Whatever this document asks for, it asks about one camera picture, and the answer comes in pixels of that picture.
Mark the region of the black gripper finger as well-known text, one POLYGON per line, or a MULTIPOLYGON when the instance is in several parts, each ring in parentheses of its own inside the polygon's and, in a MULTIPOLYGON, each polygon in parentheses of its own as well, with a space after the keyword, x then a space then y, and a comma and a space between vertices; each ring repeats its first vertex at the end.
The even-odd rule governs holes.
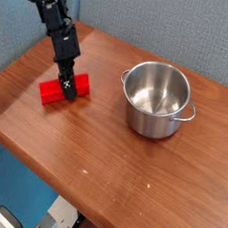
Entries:
POLYGON ((58 80, 62 88, 62 93, 66 99, 75 100, 77 98, 77 87, 74 80, 74 75, 58 75, 58 80))

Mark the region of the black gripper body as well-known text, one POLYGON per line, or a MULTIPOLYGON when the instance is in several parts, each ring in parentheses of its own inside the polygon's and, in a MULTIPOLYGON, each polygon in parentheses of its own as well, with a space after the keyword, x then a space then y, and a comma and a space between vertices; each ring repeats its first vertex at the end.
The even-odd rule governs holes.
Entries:
POLYGON ((59 77, 73 75, 74 59, 80 55, 76 26, 68 15, 67 0, 27 0, 35 4, 38 15, 53 42, 54 62, 59 67, 59 77))

